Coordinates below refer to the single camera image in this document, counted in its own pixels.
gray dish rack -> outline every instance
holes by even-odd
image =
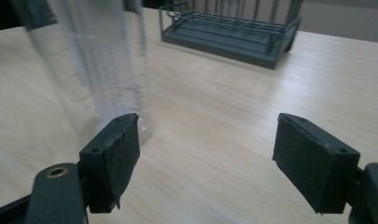
[[[302,0],[166,1],[161,40],[274,69],[291,50]],[[163,27],[163,16],[171,25]]]

light wood tabletop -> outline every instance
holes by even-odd
[[[378,161],[378,43],[298,32],[275,70],[162,43],[146,11],[153,94],[121,209],[90,223],[347,223],[316,214],[272,160],[281,112]],[[0,31],[0,206],[77,162],[77,141],[22,28]]]

wood grain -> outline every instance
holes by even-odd
[[[315,214],[272,161],[280,112],[378,161],[378,43],[299,32],[276,70],[160,42],[146,11],[154,133],[122,208],[90,223],[346,223]],[[0,206],[76,162],[69,128],[22,28],[0,31]]]

clear plastic cylinder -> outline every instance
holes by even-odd
[[[82,144],[113,118],[139,114],[151,134],[141,0],[13,0]]]

dish rack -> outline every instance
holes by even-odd
[[[274,69],[291,50],[302,0],[171,1],[159,8],[161,40]],[[163,27],[163,15],[171,25]]]

